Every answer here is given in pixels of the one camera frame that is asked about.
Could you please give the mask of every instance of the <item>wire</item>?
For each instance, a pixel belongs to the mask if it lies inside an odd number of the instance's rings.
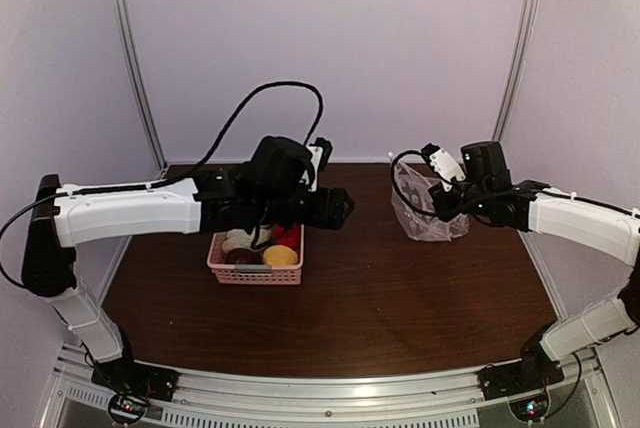
[[[555,411],[553,411],[553,413],[549,413],[548,415],[544,416],[545,421],[553,416],[556,416],[558,413],[560,413],[560,411],[564,409],[565,406],[569,404],[569,401],[571,401],[571,399],[573,398],[573,395],[575,395],[576,391],[578,391],[578,386],[580,386],[580,381],[582,381],[582,362],[580,361],[580,357],[575,353],[571,353],[571,355],[575,358],[576,363],[578,363],[578,378],[576,378],[576,383],[573,385],[573,388],[571,389],[569,396],[567,396],[564,399],[564,401],[560,403],[560,406],[558,406],[558,408],[556,408]]]
[[[523,423],[523,424],[526,423],[527,426],[531,426],[533,424],[544,424],[545,416],[546,416],[547,413],[549,413],[549,410],[551,409],[551,392],[547,388],[548,388],[548,382],[545,381],[543,389],[542,389],[542,393],[541,393],[545,397],[545,399],[543,401],[547,403],[547,407],[544,410],[544,412],[545,412],[544,415],[539,416],[539,417],[535,417],[535,418],[532,418],[532,419],[529,419],[529,420],[526,420],[526,421],[522,420],[522,419],[518,418],[516,416],[516,414],[513,412],[512,402],[509,401],[509,413],[511,413],[512,418],[514,420],[516,420],[518,423]],[[530,401],[530,402],[536,402],[536,398],[537,397],[538,396],[535,396],[534,398],[530,398],[530,399],[515,400],[515,402],[524,401],[524,400]]]
[[[286,235],[287,233],[289,233],[289,231],[293,229],[290,228],[289,230],[282,230],[280,233],[278,233],[278,235],[274,236],[273,238],[268,239],[267,241],[263,241],[262,243],[258,243],[255,247],[252,245],[251,248],[254,250],[261,250],[267,246],[273,246],[276,245],[277,241],[282,238],[284,235]]]
[[[481,225],[484,226],[491,226],[493,227],[493,225],[491,223],[489,223],[488,221],[484,221],[482,218],[480,218],[478,215],[476,215],[475,213],[471,213],[471,216],[473,217],[474,220],[476,220],[478,223],[480,223]]]
[[[572,197],[571,195],[565,195],[564,193],[554,193],[552,191],[545,191],[545,190],[540,190],[539,193],[542,193],[543,195],[547,195],[547,196],[552,196],[554,198],[562,198],[563,200],[581,201],[583,203],[588,203],[590,205],[595,205],[601,208],[607,208],[609,210],[617,211],[618,213],[622,213],[623,215],[634,216],[634,214],[629,210],[625,210],[624,208],[620,208],[619,206],[611,205],[609,203],[603,203],[602,201],[583,198],[581,196]]]
[[[258,247],[258,241],[260,240],[260,228],[262,227],[262,223],[264,222],[264,220],[267,217],[267,210],[268,208],[265,206],[264,207],[264,211],[262,212],[262,216],[260,217],[260,220],[258,221],[258,223],[256,223],[256,226],[254,228],[254,232],[253,232],[253,239],[251,240],[251,249],[255,250]]]
[[[33,203],[31,203],[30,205],[25,206],[24,208],[22,208],[20,211],[18,211],[15,215],[13,215],[11,218],[9,218],[9,220],[4,224],[4,226],[2,228],[0,228],[0,241],[2,240],[2,237],[4,236],[5,232],[9,229],[9,227],[18,219],[20,218],[22,215],[24,215],[25,213],[30,212],[31,210],[33,210],[34,208],[36,208],[37,206],[40,206],[44,203],[47,203],[55,198],[61,198],[63,196],[67,196],[67,193],[56,193],[54,195],[50,195],[47,196],[45,198],[42,198],[40,200],[36,200]],[[22,283],[20,283],[19,281],[15,280],[14,278],[12,278],[4,269],[4,267],[2,266],[2,263],[0,262],[0,274],[2,274],[2,276],[12,285],[17,286],[18,288],[22,289],[22,290],[26,290],[27,287],[24,286]]]
[[[393,186],[393,190],[396,192],[396,194],[402,200],[402,202],[405,205],[407,205],[412,211],[418,213],[419,215],[429,216],[431,218],[437,218],[438,217],[437,213],[433,211],[423,210],[422,208],[418,208],[413,203],[411,203],[409,198],[407,198],[406,195],[402,193],[402,191],[400,190],[400,187],[398,186],[398,181],[396,180],[396,166],[398,165],[400,160],[402,160],[402,158],[405,158],[409,155],[421,156],[420,152],[417,150],[406,150],[398,154],[398,156],[396,156],[393,159],[393,161],[391,161],[390,174],[391,174],[391,185]]]
[[[116,401],[118,400],[118,398],[120,398],[120,395],[113,395],[111,397],[111,399],[109,400],[109,402],[107,403],[107,414],[109,415],[109,418],[111,418],[111,421],[113,421],[114,423],[116,423],[118,425],[122,425],[122,426],[135,425],[136,423],[138,423],[144,417],[144,415],[147,414],[147,410],[149,409],[149,407],[145,406],[143,408],[142,412],[140,412],[138,415],[136,415],[135,418],[127,419],[124,422],[119,420],[118,418],[116,418],[114,416],[114,413],[113,413],[113,408],[116,405]]]
[[[309,129],[309,132],[307,133],[307,136],[305,137],[303,144],[306,145],[307,143],[309,143],[309,140],[313,135],[313,132],[318,126],[318,123],[320,123],[320,118],[322,118],[322,113],[324,111],[324,101],[322,99],[322,95],[320,94],[320,91],[318,91],[318,89],[315,86],[309,83],[304,83],[302,81],[274,81],[272,83],[266,83],[254,89],[251,93],[249,93],[244,98],[244,100],[242,100],[242,102],[240,102],[238,107],[234,110],[234,112],[231,114],[227,122],[224,124],[224,126],[218,133],[218,136],[216,137],[215,141],[209,148],[209,151],[207,151],[207,153],[202,157],[200,161],[198,161],[194,166],[192,166],[189,170],[187,170],[185,173],[182,173],[181,175],[177,175],[172,178],[167,178],[166,180],[161,180],[159,182],[152,184],[152,188],[162,188],[164,186],[177,183],[178,181],[184,180],[185,178],[188,178],[194,173],[200,171],[200,169],[202,169],[202,167],[207,163],[207,161],[209,161],[209,159],[213,156],[215,151],[218,149],[218,147],[220,146],[220,143],[222,142],[222,139],[227,134],[227,131],[229,131],[229,128],[231,128],[231,125],[233,124],[235,119],[238,117],[240,112],[245,108],[245,106],[247,106],[249,101],[251,101],[251,99],[254,96],[256,96],[258,93],[262,91],[268,90],[270,88],[277,88],[280,86],[293,86],[298,88],[305,88],[311,91],[314,95],[316,95],[316,98],[318,99],[318,112],[316,114],[315,119],[313,120],[313,123],[311,124],[311,128]]]

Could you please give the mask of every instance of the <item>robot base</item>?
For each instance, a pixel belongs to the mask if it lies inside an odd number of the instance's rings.
[[[171,401],[173,393],[176,391],[178,384],[178,373],[176,371],[159,368],[157,366],[141,365],[135,363],[136,383],[129,384],[129,388],[124,393],[142,400],[147,396],[153,400]],[[98,369],[93,370],[91,382],[113,389],[106,382],[104,375]]]
[[[525,369],[522,361],[516,361],[506,365],[488,366],[480,370],[478,380],[484,399],[488,401],[516,396],[543,389],[545,384],[549,386],[564,380],[562,368],[554,363],[541,370],[540,377],[523,377]]]

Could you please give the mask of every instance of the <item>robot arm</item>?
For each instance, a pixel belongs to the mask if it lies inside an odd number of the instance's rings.
[[[82,340],[95,362],[94,382],[119,393],[152,392],[153,398],[171,400],[177,373],[134,361],[126,334],[75,270],[75,247],[145,233],[250,233],[262,224],[338,230],[354,203],[342,188],[318,187],[330,153],[331,144],[321,138],[305,147],[265,137],[250,161],[175,182],[83,187],[60,185],[57,175],[47,175],[29,225],[22,282]]]
[[[509,226],[550,234],[590,246],[638,268],[640,219],[638,210],[626,211],[563,193],[535,181],[511,183],[502,148],[481,142],[461,149],[466,178],[446,178],[430,189],[435,215],[443,221],[459,213],[483,217],[490,226]],[[433,153],[439,158],[434,163]],[[454,158],[433,145],[421,154],[436,171]],[[541,388],[545,379],[562,381],[556,362],[640,325],[640,270],[618,294],[586,308],[582,313],[543,327],[522,350],[522,361],[480,372],[486,399]]]

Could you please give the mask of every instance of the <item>yellow ball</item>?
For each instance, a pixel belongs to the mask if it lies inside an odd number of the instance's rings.
[[[265,265],[271,266],[291,266],[298,263],[298,254],[288,246],[275,245],[262,255],[262,261]]]

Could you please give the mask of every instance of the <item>black cable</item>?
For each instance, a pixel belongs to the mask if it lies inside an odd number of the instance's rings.
[[[131,425],[135,425],[136,423],[138,423],[142,418],[144,418],[144,415],[147,414],[147,410],[149,409],[148,406],[144,407],[144,410],[136,415],[135,418],[132,419],[127,419],[127,421],[122,422],[119,419],[117,419],[115,416],[113,416],[113,408],[116,404],[116,400],[120,397],[120,395],[113,395],[111,397],[111,399],[109,400],[109,402],[107,403],[107,414],[109,415],[109,418],[111,418],[111,421],[113,421],[114,423],[118,424],[118,425],[122,425],[122,426],[131,426]]]
[[[30,212],[31,210],[33,210],[35,207],[40,206],[44,203],[47,203],[55,198],[61,198],[63,196],[67,196],[67,193],[56,193],[55,195],[50,195],[47,196],[45,198],[42,198],[40,200],[36,200],[33,203],[31,203],[30,205],[25,206],[24,208],[22,208],[20,211],[18,211],[15,215],[13,215],[11,218],[9,218],[9,220],[4,224],[4,226],[2,228],[0,228],[0,240],[2,240],[2,237],[4,236],[5,232],[9,229],[9,227],[18,219],[20,218],[22,215],[24,215],[25,213]],[[20,283],[19,281],[13,279],[4,269],[4,267],[2,266],[2,263],[0,262],[0,274],[2,274],[2,276],[4,276],[4,278],[11,283],[14,286],[17,286],[20,289],[26,290],[27,287],[24,286],[22,283]]]
[[[544,416],[545,421],[547,421],[552,416],[556,416],[560,411],[562,411],[562,409],[564,409],[564,407],[569,404],[569,401],[571,401],[573,395],[576,394],[576,391],[578,391],[578,386],[580,386],[580,381],[582,380],[582,362],[580,361],[580,357],[578,357],[578,355],[576,355],[575,353],[571,353],[571,355],[576,359],[576,362],[578,363],[578,378],[576,379],[576,383],[575,385],[573,385],[569,396],[567,396],[560,404],[560,406],[558,406],[558,408],[556,408],[552,413]]]
[[[499,200],[500,198],[508,198],[509,196],[513,196],[513,195],[528,195],[528,194],[533,194],[533,193],[544,193],[544,194],[548,194],[545,191],[541,191],[541,190],[519,190],[519,191],[515,191],[515,190],[507,190],[507,191],[500,191],[498,193],[493,193],[491,195],[487,195],[487,196],[480,196],[472,201],[469,201],[467,203],[463,203],[462,205],[458,206],[455,210],[453,210],[452,212],[458,212],[458,213],[462,213],[465,210],[469,209],[469,208],[473,208],[474,206],[476,206],[478,203],[484,203],[485,201],[493,201],[493,200]],[[609,208],[610,205],[606,205],[606,203],[602,203],[599,206],[603,206],[604,208]],[[616,211],[619,212],[623,212],[624,210],[622,208],[618,208]]]
[[[489,223],[488,221],[484,221],[482,218],[480,218],[478,215],[476,215],[475,213],[471,213],[471,216],[473,216],[473,219],[476,220],[478,223],[480,223],[481,225],[484,226],[491,226],[493,227],[493,225],[491,223]]]
[[[304,83],[302,81],[274,81],[272,83],[266,83],[254,89],[251,93],[249,93],[244,98],[244,100],[242,100],[242,102],[234,110],[234,112],[231,114],[227,122],[224,124],[224,126],[218,133],[218,136],[216,137],[215,141],[209,148],[209,151],[207,151],[207,153],[202,157],[200,161],[198,161],[194,166],[192,166],[189,170],[187,170],[185,173],[182,173],[181,175],[177,175],[171,178],[167,178],[166,180],[161,180],[159,182],[153,183],[152,188],[162,188],[164,186],[177,183],[178,181],[182,181],[185,178],[192,176],[194,173],[202,169],[202,167],[207,163],[207,161],[209,161],[209,159],[213,156],[215,151],[218,149],[218,147],[220,146],[220,143],[222,142],[222,139],[227,134],[227,131],[229,131],[229,128],[231,128],[231,125],[233,124],[235,119],[238,117],[240,112],[245,108],[245,106],[247,106],[249,101],[251,101],[251,99],[254,96],[256,96],[258,93],[262,91],[268,90],[270,88],[277,88],[280,86],[293,86],[298,88],[305,88],[311,91],[314,95],[316,95],[316,98],[318,99],[318,112],[316,114],[315,119],[313,120],[313,123],[311,124],[311,128],[309,129],[307,136],[304,139],[303,144],[306,145],[309,142],[311,135],[313,135],[313,132],[315,131],[316,127],[318,126],[318,123],[320,123],[320,118],[322,118],[322,113],[324,111],[324,101],[322,99],[322,95],[320,94],[320,91],[318,91],[318,89],[315,86],[309,83]]]
[[[540,190],[539,193],[543,195],[552,196],[554,198],[562,198],[563,200],[574,200],[581,201],[583,203],[588,203],[590,205],[599,206],[601,208],[607,208],[609,210],[617,211],[618,213],[622,213],[623,215],[633,216],[633,213],[629,210],[625,210],[624,208],[620,208],[619,206],[611,205],[609,203],[603,203],[602,201],[591,200],[589,198],[583,198],[581,196],[571,197],[571,195],[565,195],[564,193],[554,193],[552,191]]]
[[[402,153],[400,153],[398,156],[396,156],[391,161],[390,174],[391,174],[391,185],[393,186],[393,190],[396,192],[396,194],[402,200],[402,202],[405,205],[407,205],[412,211],[418,213],[419,215],[429,216],[431,218],[437,218],[438,217],[437,213],[435,213],[433,211],[423,210],[423,209],[418,208],[417,206],[415,206],[413,203],[411,203],[409,198],[407,198],[405,196],[405,194],[402,193],[402,191],[400,190],[400,187],[398,186],[398,182],[396,180],[396,166],[398,165],[400,160],[402,160],[402,158],[405,158],[405,157],[407,157],[409,155],[422,156],[421,153],[419,151],[417,151],[417,150],[406,150],[406,151],[403,151]]]
[[[480,188],[482,189],[483,193],[491,193],[491,190],[489,189],[489,185],[487,185],[487,181],[489,180],[489,178],[490,178],[489,175],[485,175],[480,180]]]
[[[260,221],[256,223],[256,227],[254,228],[255,232],[253,233],[253,239],[251,240],[250,245],[252,250],[256,250],[258,248],[258,241],[260,240],[260,227],[262,227],[262,224],[267,217],[267,210],[268,208],[265,206],[264,211],[262,212],[262,216],[260,217]]]

